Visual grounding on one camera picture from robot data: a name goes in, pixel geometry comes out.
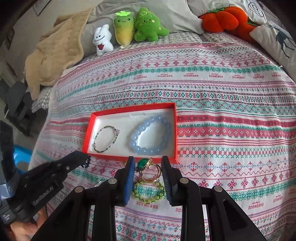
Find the deer print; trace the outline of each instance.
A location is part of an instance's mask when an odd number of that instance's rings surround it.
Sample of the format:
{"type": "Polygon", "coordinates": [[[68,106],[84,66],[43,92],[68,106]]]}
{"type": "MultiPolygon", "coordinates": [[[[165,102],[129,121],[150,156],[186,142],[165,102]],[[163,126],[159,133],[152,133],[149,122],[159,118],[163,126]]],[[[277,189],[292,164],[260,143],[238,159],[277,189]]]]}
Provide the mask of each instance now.
{"type": "Polygon", "coordinates": [[[287,56],[288,58],[290,58],[284,50],[284,45],[286,48],[289,48],[293,51],[295,51],[295,49],[290,48],[289,46],[287,46],[287,44],[285,43],[285,40],[288,39],[290,41],[290,43],[296,48],[296,46],[293,44],[293,39],[290,38],[289,36],[287,36],[282,30],[276,28],[275,26],[269,25],[268,26],[270,29],[275,29],[278,31],[278,34],[276,35],[276,41],[279,42],[279,44],[281,45],[281,49],[283,51],[283,53],[285,54],[285,56],[287,56]]]}

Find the green carrot plush toy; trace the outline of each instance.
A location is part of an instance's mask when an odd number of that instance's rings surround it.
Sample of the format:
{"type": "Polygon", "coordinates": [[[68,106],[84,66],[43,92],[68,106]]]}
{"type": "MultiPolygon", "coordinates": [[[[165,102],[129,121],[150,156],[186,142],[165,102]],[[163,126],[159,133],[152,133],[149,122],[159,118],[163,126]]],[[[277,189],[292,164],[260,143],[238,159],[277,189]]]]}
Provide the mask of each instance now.
{"type": "Polygon", "coordinates": [[[148,40],[149,42],[158,41],[158,36],[167,36],[169,31],[160,25],[160,20],[147,8],[141,7],[135,27],[138,31],[135,34],[135,40],[140,42],[148,40]]]}
{"type": "Polygon", "coordinates": [[[118,16],[113,21],[115,37],[121,48],[124,48],[133,40],[135,19],[130,16],[130,12],[120,11],[115,14],[118,16]]]}

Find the gray tape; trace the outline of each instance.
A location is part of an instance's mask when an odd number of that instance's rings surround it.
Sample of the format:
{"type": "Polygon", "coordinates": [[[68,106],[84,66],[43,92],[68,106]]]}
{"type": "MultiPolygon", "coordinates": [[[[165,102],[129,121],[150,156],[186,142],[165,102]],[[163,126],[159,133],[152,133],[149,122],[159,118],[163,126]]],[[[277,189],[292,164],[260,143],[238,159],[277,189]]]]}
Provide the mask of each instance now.
{"type": "Polygon", "coordinates": [[[13,177],[9,180],[9,182],[0,185],[1,199],[13,197],[13,195],[17,190],[19,180],[20,180],[20,175],[18,174],[18,171],[16,171],[13,177]]]}

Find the green gemstone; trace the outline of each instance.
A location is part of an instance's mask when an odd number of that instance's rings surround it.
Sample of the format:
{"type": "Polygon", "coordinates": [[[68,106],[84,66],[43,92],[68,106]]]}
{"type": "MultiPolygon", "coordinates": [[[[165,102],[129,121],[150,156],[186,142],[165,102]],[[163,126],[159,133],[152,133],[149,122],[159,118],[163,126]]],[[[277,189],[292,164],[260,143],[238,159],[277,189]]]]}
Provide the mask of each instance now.
{"type": "Polygon", "coordinates": [[[148,158],[141,158],[141,159],[138,161],[137,168],[138,168],[138,169],[143,169],[143,167],[146,166],[146,164],[147,164],[148,161],[149,161],[148,158]]]}

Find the white bunny plush toy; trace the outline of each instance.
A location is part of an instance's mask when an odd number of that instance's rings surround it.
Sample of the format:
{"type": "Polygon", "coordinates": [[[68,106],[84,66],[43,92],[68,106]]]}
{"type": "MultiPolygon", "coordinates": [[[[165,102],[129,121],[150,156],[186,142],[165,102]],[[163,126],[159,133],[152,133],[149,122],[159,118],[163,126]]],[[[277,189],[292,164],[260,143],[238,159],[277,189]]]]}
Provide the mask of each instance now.
{"type": "Polygon", "coordinates": [[[113,51],[113,45],[110,40],[112,34],[109,32],[109,25],[105,24],[103,27],[96,29],[94,33],[93,44],[96,46],[96,54],[100,57],[105,52],[113,51]]]}

